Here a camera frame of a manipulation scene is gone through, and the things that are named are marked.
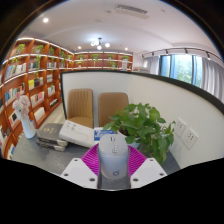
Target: ceiling lamp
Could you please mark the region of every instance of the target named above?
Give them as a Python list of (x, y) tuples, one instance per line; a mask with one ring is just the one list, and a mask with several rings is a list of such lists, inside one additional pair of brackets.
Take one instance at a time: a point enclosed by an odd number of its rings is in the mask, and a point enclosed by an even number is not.
[[(102, 41), (101, 41), (102, 38), (98, 38), (98, 40), (96, 41), (93, 41), (91, 44), (91, 46), (97, 46), (97, 49), (98, 50), (101, 50), (102, 49)], [(105, 47), (110, 47), (110, 44), (109, 43), (105, 43)]]

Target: chair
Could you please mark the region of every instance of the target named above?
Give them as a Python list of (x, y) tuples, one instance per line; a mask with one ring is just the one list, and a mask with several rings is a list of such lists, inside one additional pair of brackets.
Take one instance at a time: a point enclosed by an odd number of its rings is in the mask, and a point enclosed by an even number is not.
[(93, 91), (72, 89), (68, 92), (67, 119), (93, 128)]
[(123, 111), (123, 108), (128, 104), (126, 93), (101, 93), (98, 96), (99, 127), (111, 122), (109, 117), (113, 116), (117, 110)]

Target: glass panel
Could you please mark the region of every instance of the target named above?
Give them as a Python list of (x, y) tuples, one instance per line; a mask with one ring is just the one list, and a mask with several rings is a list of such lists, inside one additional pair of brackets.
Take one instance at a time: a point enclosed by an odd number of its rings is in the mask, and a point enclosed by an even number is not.
[(169, 77), (170, 75), (170, 56), (162, 56), (161, 59), (161, 76)]
[(191, 55), (175, 55), (174, 70), (176, 79), (191, 84), (192, 80), (192, 56)]
[(201, 87), (202, 80), (202, 58), (196, 56), (196, 83), (195, 85)]

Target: wall socket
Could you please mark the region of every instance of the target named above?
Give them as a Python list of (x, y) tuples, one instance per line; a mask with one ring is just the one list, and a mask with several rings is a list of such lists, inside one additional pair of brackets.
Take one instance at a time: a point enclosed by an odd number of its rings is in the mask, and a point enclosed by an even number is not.
[(182, 141), (188, 147), (188, 149), (191, 149), (194, 143), (197, 141), (197, 139), (198, 136), (192, 129), (189, 128), (186, 134), (183, 136)]
[(186, 126), (187, 126), (186, 123), (178, 117), (174, 128), (174, 132), (177, 134), (177, 136), (180, 137), (182, 135)]

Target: window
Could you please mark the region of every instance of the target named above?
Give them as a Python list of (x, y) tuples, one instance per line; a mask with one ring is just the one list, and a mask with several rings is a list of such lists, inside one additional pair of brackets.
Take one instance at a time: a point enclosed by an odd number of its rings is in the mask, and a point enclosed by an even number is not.
[(170, 76), (170, 56), (161, 57), (161, 76), (169, 77)]
[(192, 55), (162, 56), (160, 75), (201, 87), (202, 58)]

